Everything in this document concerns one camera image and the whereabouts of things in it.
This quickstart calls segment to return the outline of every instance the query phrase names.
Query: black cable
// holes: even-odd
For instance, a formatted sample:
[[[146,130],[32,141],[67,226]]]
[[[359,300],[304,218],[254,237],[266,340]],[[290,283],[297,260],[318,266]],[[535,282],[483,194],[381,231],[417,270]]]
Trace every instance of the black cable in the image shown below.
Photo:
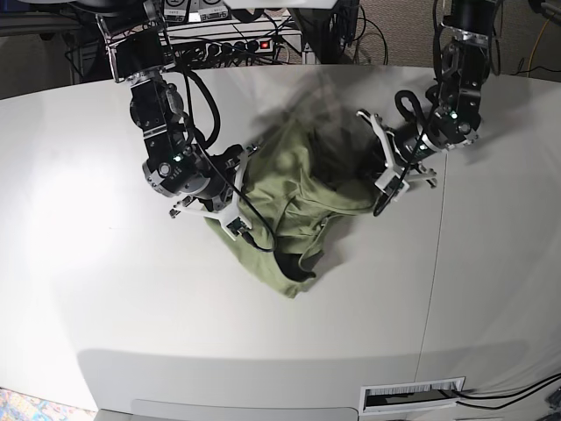
[[[421,106],[420,104],[419,104],[418,107],[416,106],[416,104],[413,105],[413,109],[414,109],[415,113],[417,113],[417,111],[420,110],[420,106]],[[403,169],[403,172],[401,173],[399,181],[397,182],[397,186],[395,187],[394,190],[392,190],[392,192],[389,195],[387,195],[386,200],[384,202],[382,202],[381,205],[375,207],[375,209],[373,211],[373,215],[375,217],[378,217],[382,213],[382,211],[386,209],[386,207],[392,201],[394,196],[397,194],[397,191],[399,190],[401,184],[403,183],[403,180],[405,180],[405,177],[407,176],[408,172],[413,167],[413,160],[415,159],[415,156],[417,155],[417,152],[419,152],[419,148],[421,147],[421,144],[423,143],[423,136],[425,135],[425,133],[427,132],[427,130],[430,127],[430,124],[432,123],[432,118],[434,117],[435,111],[437,110],[437,106],[438,106],[438,101],[436,101],[432,104],[432,107],[430,108],[430,111],[429,111],[429,118],[425,118],[422,111],[421,111],[421,114],[417,115],[417,118],[420,118],[421,121],[424,121],[424,125],[423,125],[423,129],[421,130],[421,134],[417,138],[417,142],[415,143],[415,146],[413,147],[413,151],[411,151],[411,157],[409,158],[409,160],[407,162],[407,165],[405,166],[405,168]]]
[[[280,37],[280,39],[282,39],[282,42],[284,42],[284,43],[287,44],[290,48],[292,48],[292,51],[294,51],[294,52],[297,53],[297,54],[302,54],[301,51],[298,51],[298,50],[296,49],[296,47],[293,46],[292,44],[290,44],[284,37]]]
[[[362,25],[362,31],[360,32],[360,35],[357,38],[353,39],[352,42],[358,41],[359,39],[361,39],[366,32],[366,12],[365,12],[365,8],[360,6],[360,11],[362,13],[362,20],[364,21],[364,24]]]
[[[461,406],[465,406],[467,408],[474,408],[476,410],[502,410],[504,408],[507,408],[510,405],[514,405],[515,403],[520,402],[523,399],[526,399],[529,396],[534,395],[536,392],[540,391],[541,389],[544,389],[548,386],[550,386],[552,383],[557,382],[558,380],[560,380],[559,378],[557,379],[553,379],[545,384],[543,384],[542,386],[540,386],[539,388],[532,390],[531,392],[529,392],[528,394],[524,395],[524,396],[520,396],[517,399],[514,399],[510,402],[504,403],[503,405],[499,405],[499,406],[484,406],[484,405],[472,405],[470,403],[464,403],[464,402],[457,402],[458,405]]]
[[[524,58],[521,58],[520,61],[518,62],[518,68],[516,69],[516,72],[513,73],[511,76],[517,76],[522,73],[532,73],[533,71],[538,70],[539,68],[545,70],[546,72],[561,73],[561,69],[547,68],[545,66],[535,66],[530,70],[522,70],[523,66],[524,66]]]
[[[374,26],[378,30],[378,33],[380,34],[380,36],[382,38],[382,42],[384,43],[384,61],[383,61],[383,64],[387,65],[388,61],[389,61],[389,53],[388,53],[388,50],[387,50],[387,42],[386,42],[386,37],[384,37],[384,32],[382,32],[382,30],[372,20],[370,20],[368,18],[357,18],[357,19],[364,19],[365,25],[366,25],[366,22],[367,22],[370,25]]]
[[[274,36],[278,37],[279,36],[279,26],[277,25],[277,23],[274,21],[273,18],[271,18],[269,16],[268,13],[263,12],[263,16],[265,16],[265,18],[267,18],[269,20],[269,22],[271,22],[273,24],[273,26],[274,26]]]
[[[203,135],[198,129],[195,129],[195,132],[197,132],[197,134],[195,135],[195,141],[200,146],[198,138],[203,137]],[[226,184],[228,184],[228,187],[230,187],[245,202],[245,204],[247,204],[249,209],[252,210],[253,214],[261,221],[261,223],[263,223],[266,230],[269,231],[269,235],[271,236],[272,245],[271,245],[271,248],[264,248],[264,247],[259,246],[255,242],[255,239],[253,238],[253,236],[249,232],[243,232],[242,233],[242,238],[250,246],[252,246],[253,248],[256,248],[257,250],[259,250],[261,252],[264,252],[264,253],[274,252],[277,248],[277,239],[276,239],[276,236],[274,235],[274,231],[273,231],[273,228],[271,228],[271,225],[266,221],[266,219],[263,217],[263,215],[261,215],[261,213],[257,209],[255,209],[255,206],[253,206],[253,203],[249,200],[249,198],[245,195],[245,193],[242,193],[230,180],[228,180],[228,178],[225,175],[222,174],[222,172],[217,168],[217,166],[214,165],[214,163],[212,162],[212,159],[210,158],[209,153],[207,151],[205,151],[202,148],[202,146],[201,146],[201,151],[202,151],[202,154],[204,155],[204,157],[206,158],[207,162],[212,167],[212,169],[214,169],[217,172],[217,174],[220,176],[220,178],[222,178],[222,180]]]
[[[177,35],[172,35],[169,37],[170,39],[199,39],[200,41],[206,41],[209,42],[210,44],[218,44],[219,46],[223,45],[224,43],[221,41],[215,41],[213,39],[209,39],[209,38],[203,38],[203,37],[182,37],[182,36],[177,36]],[[242,52],[244,54],[247,55],[251,55],[252,57],[257,57],[261,60],[265,60],[265,61],[269,61],[271,63],[275,63],[275,64],[289,64],[286,63],[285,61],[278,61],[278,60],[274,60],[274,59],[270,59],[268,57],[262,56],[262,55],[258,55],[258,54],[253,54],[253,53],[248,53],[246,50],[242,50],[241,48],[237,48],[235,46],[231,46],[232,50],[236,50],[239,52]]]
[[[271,18],[269,16],[269,14],[266,13],[265,11],[263,12],[263,16],[265,16],[269,20],[269,22],[271,22],[274,26],[274,38],[273,38],[274,39],[274,42],[273,42],[273,57],[274,57],[274,54],[276,53],[276,40],[279,38],[279,26],[274,21],[274,19]]]
[[[517,392],[513,392],[513,393],[509,393],[507,395],[493,395],[493,396],[471,396],[471,395],[465,395],[463,393],[460,393],[456,390],[452,390],[451,392],[459,397],[463,397],[464,399],[470,399],[470,400],[479,400],[479,401],[489,401],[489,400],[494,400],[494,399],[508,399],[510,397],[516,397],[519,395],[522,395],[530,390],[532,390],[533,388],[536,388],[538,386],[540,386],[541,384],[544,384],[546,382],[549,382],[550,380],[553,380],[554,382],[557,380],[561,380],[561,373],[557,373],[555,375],[550,375],[549,377],[540,380],[539,382],[536,382],[534,384],[529,385],[527,388],[519,390]]]
[[[195,85],[197,86],[197,88],[201,91],[202,96],[204,96],[204,99],[206,100],[207,104],[209,105],[210,108],[210,112],[212,113],[212,117],[214,119],[214,127],[212,128],[212,133],[210,134],[208,139],[203,139],[202,143],[199,143],[199,145],[201,146],[202,149],[207,149],[209,147],[211,147],[214,142],[217,141],[218,139],[218,133],[220,133],[220,125],[221,125],[221,121],[220,121],[220,111],[218,110],[217,107],[217,103],[214,101],[214,98],[212,97],[212,95],[210,94],[209,89],[207,88],[207,86],[204,84],[204,82],[201,79],[201,76],[199,76],[197,73],[195,73],[193,70],[191,70],[190,68],[187,68],[187,65],[185,64],[185,61],[183,59],[181,59],[181,70],[183,73],[183,77],[188,77],[189,79],[191,79]],[[190,91],[188,86],[187,88],[187,92],[188,92],[188,106],[191,107],[191,99],[190,99]],[[189,112],[192,114],[193,110],[192,107],[189,110]],[[192,121],[192,115],[191,117],[189,117],[189,119],[191,119],[190,123],[192,125],[195,125],[194,122]]]
[[[265,228],[269,231],[269,234],[271,236],[272,245],[271,245],[271,248],[264,248],[264,247],[259,246],[255,242],[255,239],[253,238],[253,236],[249,232],[243,232],[242,233],[242,238],[249,245],[253,246],[257,250],[260,250],[261,252],[264,252],[264,253],[274,252],[276,250],[276,247],[277,247],[277,239],[276,239],[276,236],[274,235],[274,231],[273,231],[273,228],[271,227],[271,225],[266,221],[266,219],[263,217],[263,215],[261,215],[261,213],[257,209],[255,209],[255,207],[253,206],[251,201],[247,198],[247,196],[244,193],[242,193],[230,180],[228,180],[228,178],[225,175],[222,174],[222,172],[217,168],[216,165],[214,165],[214,163],[212,162],[212,159],[210,158],[210,155],[206,151],[206,148],[209,147],[210,145],[212,145],[216,141],[216,139],[218,137],[218,133],[220,132],[220,112],[217,108],[217,104],[214,101],[214,98],[210,94],[209,89],[206,87],[206,85],[204,84],[202,79],[199,77],[199,75],[197,73],[195,73],[193,70],[191,70],[190,68],[188,68],[183,59],[181,59],[181,70],[182,70],[182,73],[183,73],[183,77],[191,79],[193,82],[195,82],[197,87],[201,90],[202,96],[204,96],[204,99],[207,101],[207,104],[209,105],[209,108],[212,112],[212,116],[214,118],[214,128],[212,129],[212,133],[210,134],[209,138],[205,139],[202,132],[195,127],[195,122],[192,121],[191,117],[188,116],[187,113],[185,113],[185,112],[182,113],[183,114],[183,124],[186,126],[186,129],[188,129],[189,126],[191,126],[193,128],[194,138],[195,138],[196,144],[200,147],[202,154],[204,155],[204,157],[206,158],[206,160],[210,164],[210,166],[216,171],[218,176],[220,178],[222,178],[222,180],[245,202],[245,204],[247,204],[247,206],[252,210],[252,212],[255,214],[255,216],[263,223]],[[189,90],[187,90],[187,95],[188,95],[188,103],[191,103],[191,98],[190,98],[191,94],[190,94]]]
[[[443,27],[437,22],[438,0],[432,3],[432,26],[435,31],[432,39],[432,67],[435,71],[435,78],[438,83],[442,83],[442,48],[440,47],[440,37]]]
[[[290,21],[292,20],[292,16],[289,16],[288,18],[286,18],[285,20],[283,20],[282,22],[280,22],[280,25],[278,28],[273,29],[272,31],[267,32],[265,35],[262,35],[260,38],[266,38],[271,36],[271,34],[275,31],[277,31],[277,29],[281,29],[283,26],[291,23]]]

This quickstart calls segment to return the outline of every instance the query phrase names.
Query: colorful rug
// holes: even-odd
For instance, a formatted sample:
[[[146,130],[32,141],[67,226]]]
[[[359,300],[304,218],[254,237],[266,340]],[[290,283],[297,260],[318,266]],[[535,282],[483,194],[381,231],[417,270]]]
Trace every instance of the colorful rug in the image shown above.
[[[0,389],[0,421],[93,421],[96,413]]]

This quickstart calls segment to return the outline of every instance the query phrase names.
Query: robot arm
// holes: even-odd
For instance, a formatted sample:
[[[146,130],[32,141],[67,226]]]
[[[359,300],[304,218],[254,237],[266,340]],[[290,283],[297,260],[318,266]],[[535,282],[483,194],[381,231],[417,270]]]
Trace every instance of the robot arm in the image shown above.
[[[451,14],[435,24],[434,68],[437,85],[429,88],[425,96],[432,104],[425,112],[416,97],[408,90],[395,95],[395,105],[405,119],[405,124],[394,129],[382,124],[379,116],[360,111],[373,127],[378,144],[373,154],[384,163],[372,168],[368,175],[383,192],[384,198],[374,209],[378,216],[392,200],[398,200],[411,182],[426,180],[436,186],[436,173],[427,170],[422,161],[435,153],[456,147],[469,146],[479,139],[481,125],[479,106],[481,86],[490,71],[500,73],[500,63],[494,67],[491,45],[494,20],[501,0],[452,0]],[[444,28],[452,30],[452,40],[440,49],[440,35]],[[408,100],[412,110],[404,103]],[[409,175],[414,169],[419,175]]]
[[[479,138],[480,91],[494,69],[490,50],[500,3],[501,0],[452,0],[451,14],[439,25],[435,1],[437,85],[425,94],[432,104],[429,112],[423,110],[413,92],[406,90],[395,95],[396,107],[405,120],[401,127],[387,127],[379,116],[359,111],[358,115],[373,128],[378,140],[373,148],[377,164],[366,171],[366,176],[383,193],[375,216],[405,193],[411,182],[424,180],[436,186],[436,173],[426,169],[423,160],[435,153],[471,145]],[[144,134],[148,152],[143,165],[146,181],[164,196],[187,195],[170,211],[172,218],[182,211],[217,218],[233,239],[241,234],[251,243],[251,225],[238,209],[238,199],[246,200],[240,190],[249,151],[235,145],[221,155],[209,156],[206,152],[220,130],[218,108],[202,80],[174,52],[161,9],[160,0],[133,0],[118,10],[89,10],[96,13],[115,81],[130,84],[131,117]],[[142,31],[132,31],[139,26]],[[453,38],[441,51],[439,40],[445,27],[452,30]],[[171,69],[179,69],[185,77],[188,111],[183,110],[176,87],[163,78]],[[189,80],[203,93],[215,119],[214,130],[207,139],[191,117]],[[419,174],[410,175],[411,169]],[[196,199],[206,210],[187,209]],[[263,222],[271,232],[273,247],[257,248],[270,252],[274,250],[274,235]]]

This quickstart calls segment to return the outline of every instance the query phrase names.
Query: cloth fold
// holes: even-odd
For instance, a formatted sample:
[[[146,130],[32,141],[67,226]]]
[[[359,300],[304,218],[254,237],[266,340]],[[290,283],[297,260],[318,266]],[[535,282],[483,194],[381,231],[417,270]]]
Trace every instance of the cloth fold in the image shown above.
[[[240,237],[232,241],[217,221],[207,223],[250,273],[294,298],[317,281],[313,267],[330,228],[344,216],[371,211],[379,197],[371,183],[353,173],[337,159],[337,150],[323,147],[312,128],[292,119],[252,155],[243,185],[275,231],[276,251],[260,252]],[[270,247],[265,226],[243,200],[239,207],[252,222],[256,243]]]

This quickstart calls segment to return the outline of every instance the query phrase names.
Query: white tabletop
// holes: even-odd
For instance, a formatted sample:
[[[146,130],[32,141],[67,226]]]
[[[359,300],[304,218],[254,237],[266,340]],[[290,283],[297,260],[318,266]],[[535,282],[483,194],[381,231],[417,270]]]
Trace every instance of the white tabletop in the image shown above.
[[[394,93],[431,84],[420,68],[201,76],[223,120],[213,153],[293,113],[334,139],[334,125],[362,125],[359,108],[395,125]],[[483,95],[480,144],[449,156],[445,182],[446,157],[430,161],[437,189],[334,229],[321,281],[295,300],[247,274],[202,220],[169,218],[142,175],[126,86],[0,102],[0,387],[91,408],[89,389],[121,411],[135,399],[329,408],[356,407],[367,384],[550,374],[561,366],[561,87],[505,76]],[[199,96],[195,119],[210,130]]]

